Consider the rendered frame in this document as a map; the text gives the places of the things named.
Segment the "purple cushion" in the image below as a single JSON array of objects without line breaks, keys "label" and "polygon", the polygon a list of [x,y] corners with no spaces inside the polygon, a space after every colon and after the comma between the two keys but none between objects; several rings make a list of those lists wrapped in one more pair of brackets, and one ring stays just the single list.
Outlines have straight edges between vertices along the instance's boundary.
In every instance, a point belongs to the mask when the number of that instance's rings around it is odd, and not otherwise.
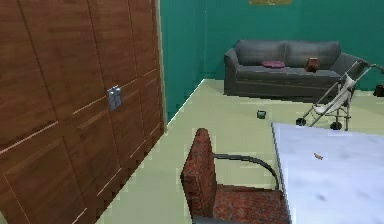
[{"label": "purple cushion", "polygon": [[282,61],[263,61],[262,66],[265,68],[281,69],[285,67],[285,63]]}]

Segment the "dark grey sofa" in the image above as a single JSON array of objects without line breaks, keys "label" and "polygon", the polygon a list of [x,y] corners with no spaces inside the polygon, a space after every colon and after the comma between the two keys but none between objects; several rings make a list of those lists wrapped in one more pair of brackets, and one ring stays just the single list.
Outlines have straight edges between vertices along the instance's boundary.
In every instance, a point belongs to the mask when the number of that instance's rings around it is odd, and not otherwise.
[{"label": "dark grey sofa", "polygon": [[[309,58],[318,70],[307,72]],[[343,53],[337,41],[239,40],[224,54],[224,94],[316,103],[357,60]],[[263,61],[282,61],[281,69],[265,68]],[[321,103],[337,95],[334,88]]]}]

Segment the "brown wooden double door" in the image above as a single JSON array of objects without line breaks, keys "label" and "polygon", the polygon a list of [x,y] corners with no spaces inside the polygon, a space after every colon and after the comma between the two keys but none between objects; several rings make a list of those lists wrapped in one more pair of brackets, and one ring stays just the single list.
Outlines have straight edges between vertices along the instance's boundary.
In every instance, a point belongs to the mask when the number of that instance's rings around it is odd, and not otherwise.
[{"label": "brown wooden double door", "polygon": [[159,140],[158,2],[0,0],[6,224],[96,224]]}]

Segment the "brown box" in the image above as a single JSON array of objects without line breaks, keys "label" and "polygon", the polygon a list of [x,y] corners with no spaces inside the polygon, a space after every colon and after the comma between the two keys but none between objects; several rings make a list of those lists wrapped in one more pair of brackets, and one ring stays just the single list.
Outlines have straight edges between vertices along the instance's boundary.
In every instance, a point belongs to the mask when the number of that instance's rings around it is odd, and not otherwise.
[{"label": "brown box", "polygon": [[318,58],[309,58],[307,60],[306,66],[305,66],[305,70],[307,72],[315,73],[318,70],[318,66],[319,66],[319,59]]}]

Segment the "gold framed picture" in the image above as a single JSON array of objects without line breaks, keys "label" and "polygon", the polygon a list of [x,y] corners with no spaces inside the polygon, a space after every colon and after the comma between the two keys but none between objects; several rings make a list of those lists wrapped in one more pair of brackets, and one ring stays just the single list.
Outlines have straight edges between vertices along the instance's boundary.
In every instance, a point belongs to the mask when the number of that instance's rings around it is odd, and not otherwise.
[{"label": "gold framed picture", "polygon": [[249,5],[260,6],[277,6],[277,5],[289,5],[293,0],[248,0]]}]

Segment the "grey folding stroller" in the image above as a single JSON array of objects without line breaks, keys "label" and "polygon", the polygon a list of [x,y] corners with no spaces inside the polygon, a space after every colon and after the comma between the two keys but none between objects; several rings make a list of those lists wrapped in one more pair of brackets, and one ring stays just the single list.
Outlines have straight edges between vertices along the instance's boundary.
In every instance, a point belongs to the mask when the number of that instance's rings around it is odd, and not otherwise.
[{"label": "grey folding stroller", "polygon": [[[322,117],[331,116],[335,121],[330,125],[332,130],[341,130],[343,125],[339,122],[340,118],[345,119],[345,130],[349,129],[350,106],[353,91],[356,83],[364,77],[372,68],[378,69],[384,74],[384,67],[378,64],[371,64],[365,60],[357,60],[352,66],[334,83],[327,92],[302,116],[296,119],[298,126],[306,125],[306,117],[309,114],[315,113],[318,117],[313,116],[314,121],[309,124],[309,127],[314,126]],[[334,89],[337,89],[337,95],[328,103],[321,105],[321,101],[329,95]]]}]

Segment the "white marble table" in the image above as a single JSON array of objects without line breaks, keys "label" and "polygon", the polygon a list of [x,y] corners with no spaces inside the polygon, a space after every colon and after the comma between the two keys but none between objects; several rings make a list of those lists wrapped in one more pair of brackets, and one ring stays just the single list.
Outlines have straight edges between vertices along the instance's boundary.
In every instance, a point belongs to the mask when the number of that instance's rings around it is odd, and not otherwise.
[{"label": "white marble table", "polygon": [[271,127],[290,224],[384,224],[383,135]]}]

